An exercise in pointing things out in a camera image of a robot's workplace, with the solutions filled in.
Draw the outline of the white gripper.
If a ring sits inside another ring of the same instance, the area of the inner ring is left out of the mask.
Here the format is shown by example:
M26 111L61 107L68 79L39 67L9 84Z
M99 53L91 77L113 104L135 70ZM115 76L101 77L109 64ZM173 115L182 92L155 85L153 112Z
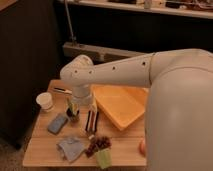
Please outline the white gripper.
M78 106L90 105L90 111L98 113L96 101L93 101L92 91L89 87L74 87L72 89L72 102Z

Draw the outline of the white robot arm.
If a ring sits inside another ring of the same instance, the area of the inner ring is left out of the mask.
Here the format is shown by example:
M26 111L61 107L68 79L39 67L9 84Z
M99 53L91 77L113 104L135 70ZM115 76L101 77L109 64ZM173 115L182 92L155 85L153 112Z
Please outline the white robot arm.
M77 103L92 84L147 88L147 171L213 171L213 53L171 50L99 65L79 55L60 78Z

